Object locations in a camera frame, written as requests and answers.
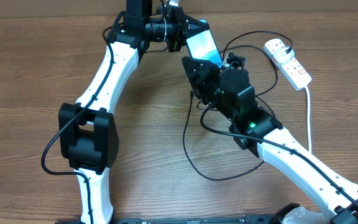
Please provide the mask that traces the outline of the Samsung Galaxy smartphone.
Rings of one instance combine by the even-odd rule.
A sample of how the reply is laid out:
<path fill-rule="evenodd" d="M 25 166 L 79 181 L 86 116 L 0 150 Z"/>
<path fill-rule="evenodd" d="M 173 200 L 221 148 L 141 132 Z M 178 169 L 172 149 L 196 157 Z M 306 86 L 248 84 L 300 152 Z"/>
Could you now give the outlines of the Samsung Galaxy smartphone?
<path fill-rule="evenodd" d="M 221 68 L 223 61 L 210 28 L 191 38 L 186 38 L 186 46 L 192 58 L 209 60 Z"/>

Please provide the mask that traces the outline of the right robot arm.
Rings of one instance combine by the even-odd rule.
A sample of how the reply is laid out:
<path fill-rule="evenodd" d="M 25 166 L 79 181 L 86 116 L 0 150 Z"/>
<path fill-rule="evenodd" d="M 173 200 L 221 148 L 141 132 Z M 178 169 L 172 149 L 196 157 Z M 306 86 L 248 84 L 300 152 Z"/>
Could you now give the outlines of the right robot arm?
<path fill-rule="evenodd" d="M 310 154 L 278 119 L 256 102 L 244 58 L 221 70 L 209 60 L 183 57 L 190 85 L 206 110 L 217 109 L 230 122 L 227 136 L 241 149 L 287 176 L 319 208 L 328 223 L 358 223 L 358 185 Z"/>

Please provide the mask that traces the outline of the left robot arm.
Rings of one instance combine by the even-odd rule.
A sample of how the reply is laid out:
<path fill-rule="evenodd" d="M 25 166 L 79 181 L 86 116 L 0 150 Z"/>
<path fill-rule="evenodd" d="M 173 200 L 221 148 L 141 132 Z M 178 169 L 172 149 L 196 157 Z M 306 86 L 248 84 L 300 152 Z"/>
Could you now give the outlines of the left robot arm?
<path fill-rule="evenodd" d="M 156 14 L 151 1 L 128 1 L 112 26 L 102 32 L 106 53 L 87 90 L 58 112 L 62 156 L 80 182 L 83 211 L 79 223 L 112 223 L 109 169 L 119 149 L 114 122 L 118 99 L 151 42 L 177 52 L 186 40 L 209 29 L 178 6 L 163 2 Z"/>

